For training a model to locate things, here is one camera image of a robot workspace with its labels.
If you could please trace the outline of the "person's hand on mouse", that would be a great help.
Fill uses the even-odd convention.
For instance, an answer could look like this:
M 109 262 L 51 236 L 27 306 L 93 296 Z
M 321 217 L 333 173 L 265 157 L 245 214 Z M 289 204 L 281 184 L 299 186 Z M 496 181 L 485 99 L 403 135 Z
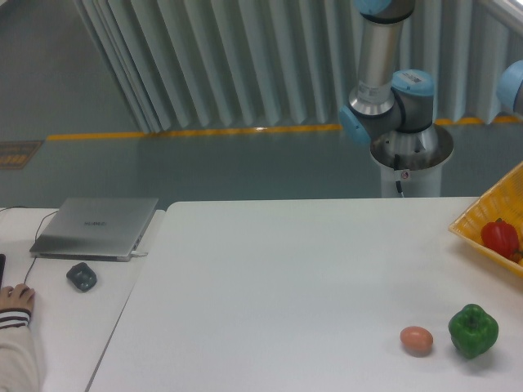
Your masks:
M 1 289 L 1 311 L 23 310 L 32 314 L 34 303 L 35 290 L 28 287 L 25 283 L 19 283 L 15 287 L 5 286 Z

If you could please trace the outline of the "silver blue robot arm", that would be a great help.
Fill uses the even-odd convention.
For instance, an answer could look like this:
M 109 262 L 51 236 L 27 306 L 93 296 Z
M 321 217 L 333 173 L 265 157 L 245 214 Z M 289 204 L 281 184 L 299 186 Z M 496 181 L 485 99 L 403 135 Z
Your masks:
M 340 121 L 364 143 L 420 117 L 521 116 L 520 1 L 356 1 L 357 77 Z

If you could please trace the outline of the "cream striped sleeve forearm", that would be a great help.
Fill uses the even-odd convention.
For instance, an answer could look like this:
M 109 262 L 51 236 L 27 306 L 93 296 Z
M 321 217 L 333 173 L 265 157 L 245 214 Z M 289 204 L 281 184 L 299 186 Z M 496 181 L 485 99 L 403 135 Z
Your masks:
M 30 317 L 28 310 L 1 310 L 1 391 L 40 391 Z

